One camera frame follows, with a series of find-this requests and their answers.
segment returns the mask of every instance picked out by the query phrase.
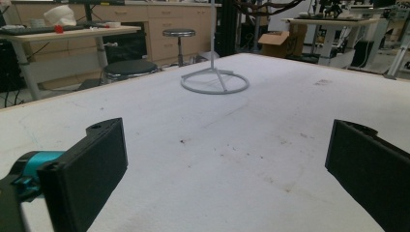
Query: black stool seat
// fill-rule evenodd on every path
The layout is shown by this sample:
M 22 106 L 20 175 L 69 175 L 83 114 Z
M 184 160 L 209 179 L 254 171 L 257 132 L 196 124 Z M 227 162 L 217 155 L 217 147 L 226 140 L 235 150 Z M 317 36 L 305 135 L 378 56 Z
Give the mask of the black stool seat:
M 154 73 L 157 65 L 145 60 L 119 61 L 109 64 L 103 68 L 105 76 L 109 80 L 124 80 Z
M 167 37 L 191 37 L 195 35 L 195 31 L 187 28 L 172 28 L 163 30 L 162 35 Z

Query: circular stand base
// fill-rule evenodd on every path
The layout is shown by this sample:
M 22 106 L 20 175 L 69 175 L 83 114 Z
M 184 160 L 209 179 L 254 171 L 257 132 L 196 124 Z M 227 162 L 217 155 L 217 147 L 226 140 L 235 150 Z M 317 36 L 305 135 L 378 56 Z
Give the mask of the circular stand base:
M 206 69 L 183 75 L 181 85 L 199 94 L 225 95 L 246 90 L 249 87 L 249 81 L 232 71 Z

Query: workbench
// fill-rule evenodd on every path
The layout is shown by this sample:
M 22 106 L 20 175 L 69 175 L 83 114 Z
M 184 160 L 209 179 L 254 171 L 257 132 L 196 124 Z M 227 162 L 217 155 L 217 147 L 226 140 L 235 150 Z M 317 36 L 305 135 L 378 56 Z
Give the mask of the workbench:
M 95 69 L 102 69 L 107 65 L 105 49 L 103 47 L 103 36 L 119 35 L 136 32 L 139 27 L 120 26 L 118 28 L 95 28 L 66 31 L 58 33 L 41 33 L 24 36 L 2 35 L 0 38 L 6 39 L 13 44 L 18 64 L 24 80 L 30 89 L 33 100 L 42 98 L 38 83 L 58 79 L 72 74 L 86 73 Z M 74 54 L 60 59 L 50 61 L 29 62 L 24 45 L 27 43 L 44 43 L 55 41 L 68 41 L 80 38 L 95 38 L 96 50 Z
M 354 46 L 357 42 L 360 28 L 362 26 L 368 26 L 372 23 L 376 23 L 378 18 L 369 18 L 363 20 L 343 20 L 338 19 L 317 19 L 317 18 L 284 18 L 283 21 L 289 22 L 290 24 L 305 24 L 305 25 L 315 25 L 322 26 L 322 29 L 326 29 L 325 41 L 323 47 L 320 51 L 319 65 L 331 66 L 336 68 L 347 68 L 350 66 L 355 54 Z M 349 28 L 350 32 L 347 36 L 347 46 L 343 54 L 336 57 L 331 56 L 332 47 L 335 41 L 335 34 L 337 30 L 343 28 Z
M 66 151 L 87 127 L 121 117 L 128 170 L 89 231 L 382 231 L 325 160 L 334 119 L 410 152 L 410 83 L 238 54 L 215 67 L 247 77 L 247 90 L 180 85 L 209 65 L 1 109 L 0 176 L 27 152 Z M 32 231 L 51 231 L 43 199 L 23 209 Z

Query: cardboard box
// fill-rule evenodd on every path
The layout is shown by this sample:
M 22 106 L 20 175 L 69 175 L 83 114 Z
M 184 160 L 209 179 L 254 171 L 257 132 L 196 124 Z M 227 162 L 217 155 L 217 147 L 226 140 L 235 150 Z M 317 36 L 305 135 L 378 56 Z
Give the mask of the cardboard box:
M 262 44 L 262 55 L 285 58 L 288 55 L 301 56 L 306 25 L 291 24 L 289 31 L 270 32 L 259 39 Z

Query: cabinet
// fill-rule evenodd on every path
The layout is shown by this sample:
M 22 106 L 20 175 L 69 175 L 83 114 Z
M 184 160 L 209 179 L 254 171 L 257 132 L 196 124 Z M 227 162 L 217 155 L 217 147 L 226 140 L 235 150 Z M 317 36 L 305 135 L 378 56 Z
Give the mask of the cabinet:
M 30 18 L 44 18 L 48 10 L 60 4 L 15 4 L 16 18 L 13 24 L 29 25 Z M 85 20 L 82 5 L 71 4 L 75 18 Z M 194 37 L 182 38 L 183 54 L 186 59 L 198 52 L 211 49 L 211 7 L 209 4 L 187 3 L 135 3 L 128 6 L 94 6 L 94 20 L 113 20 L 120 22 L 143 22 L 148 60 L 158 65 L 176 62 L 178 55 L 177 38 L 164 37 L 162 31 L 169 28 L 190 28 L 195 30 Z M 64 57 L 95 49 L 93 39 L 77 39 L 68 42 L 32 43 L 27 46 L 32 53 L 38 51 L 36 61 Z
M 196 32 L 194 37 L 185 39 L 187 54 L 211 49 L 211 8 L 184 8 L 183 26 Z

